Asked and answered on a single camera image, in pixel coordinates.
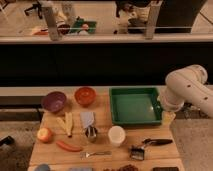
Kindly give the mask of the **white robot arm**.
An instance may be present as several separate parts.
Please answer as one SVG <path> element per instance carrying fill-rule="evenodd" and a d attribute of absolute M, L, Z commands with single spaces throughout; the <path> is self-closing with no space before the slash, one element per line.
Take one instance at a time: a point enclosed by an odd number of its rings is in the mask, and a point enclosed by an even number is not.
<path fill-rule="evenodd" d="M 207 78 L 207 71 L 201 65 L 170 72 L 165 78 L 166 88 L 159 94 L 162 108 L 177 112 L 189 102 L 213 118 L 213 90 L 205 86 Z"/>

